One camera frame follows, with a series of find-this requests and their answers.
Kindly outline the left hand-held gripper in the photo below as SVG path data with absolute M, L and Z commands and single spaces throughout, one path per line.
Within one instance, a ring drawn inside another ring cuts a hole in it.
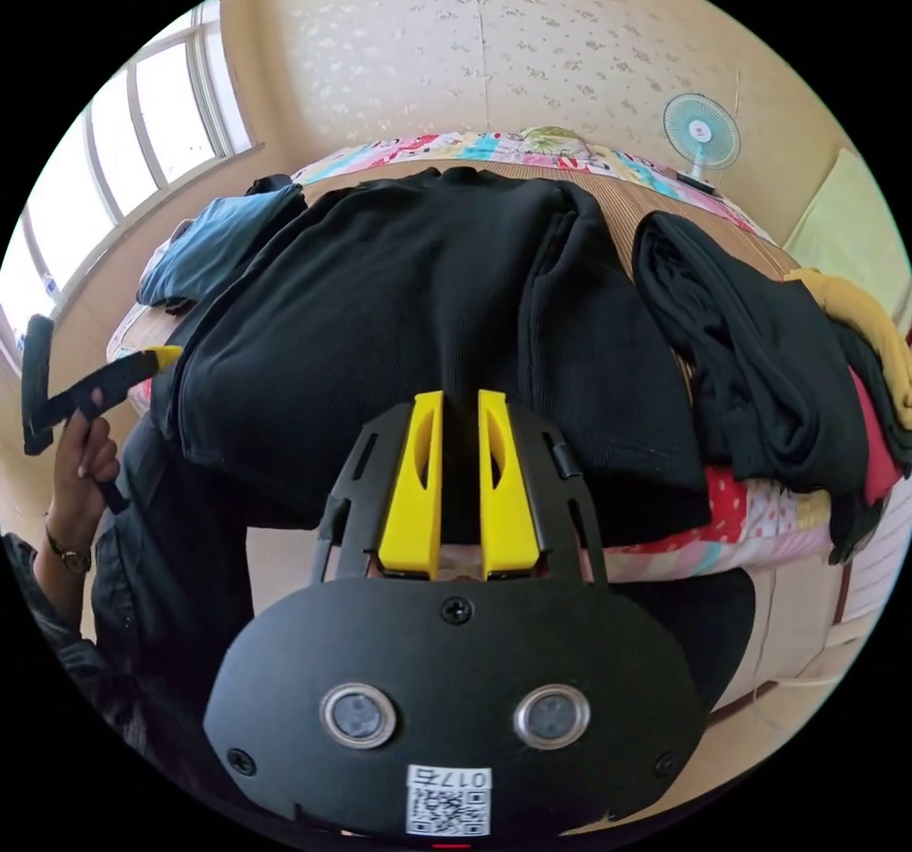
M 175 345 L 133 351 L 51 395 L 48 390 L 49 355 L 45 354 L 42 363 L 42 448 L 46 450 L 51 446 L 53 429 L 68 422 L 74 412 L 82 412 L 88 422 L 93 422 L 125 402 L 132 388 L 174 365 L 181 355 L 182 347 Z

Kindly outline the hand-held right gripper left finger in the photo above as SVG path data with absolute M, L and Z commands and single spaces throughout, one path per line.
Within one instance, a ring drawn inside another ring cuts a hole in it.
M 387 574 L 435 578 L 441 550 L 444 393 L 410 407 L 377 559 Z

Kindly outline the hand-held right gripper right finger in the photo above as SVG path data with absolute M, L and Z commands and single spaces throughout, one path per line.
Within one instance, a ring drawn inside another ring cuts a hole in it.
M 525 576 L 540 547 L 503 393 L 478 393 L 480 548 L 486 580 Z

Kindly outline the person's left hand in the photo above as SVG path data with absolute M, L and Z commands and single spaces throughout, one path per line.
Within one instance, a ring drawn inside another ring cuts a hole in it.
M 56 540 L 69 548 L 91 542 L 105 511 L 100 484 L 114 481 L 119 469 L 108 422 L 89 422 L 76 411 L 57 444 L 52 472 L 47 528 Z

